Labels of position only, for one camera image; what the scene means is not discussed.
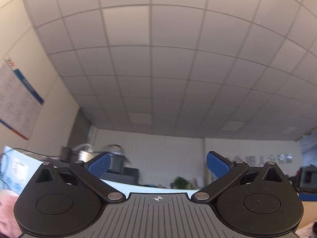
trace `ceiling grid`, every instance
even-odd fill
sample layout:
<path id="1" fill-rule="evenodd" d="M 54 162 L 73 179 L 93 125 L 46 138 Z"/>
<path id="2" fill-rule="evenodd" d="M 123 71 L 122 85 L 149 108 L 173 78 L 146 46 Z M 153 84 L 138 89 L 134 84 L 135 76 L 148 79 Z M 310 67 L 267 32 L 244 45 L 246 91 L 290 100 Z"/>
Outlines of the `ceiling grid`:
<path id="1" fill-rule="evenodd" d="M 314 0 L 33 1 L 40 42 L 101 129 L 295 140 L 317 125 Z"/>

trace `gray gripper base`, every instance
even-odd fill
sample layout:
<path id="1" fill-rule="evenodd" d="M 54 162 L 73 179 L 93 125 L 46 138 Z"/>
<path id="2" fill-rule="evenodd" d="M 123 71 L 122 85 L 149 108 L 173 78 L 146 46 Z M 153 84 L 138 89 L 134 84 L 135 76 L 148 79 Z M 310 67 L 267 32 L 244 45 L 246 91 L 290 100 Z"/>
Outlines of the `gray gripper base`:
<path id="1" fill-rule="evenodd" d="M 185 194 L 131 194 L 108 205 L 86 230 L 69 238 L 247 238 L 225 226 L 210 206 Z M 24 234 L 22 238 L 33 238 Z M 280 238 L 298 238 L 289 233 Z"/>

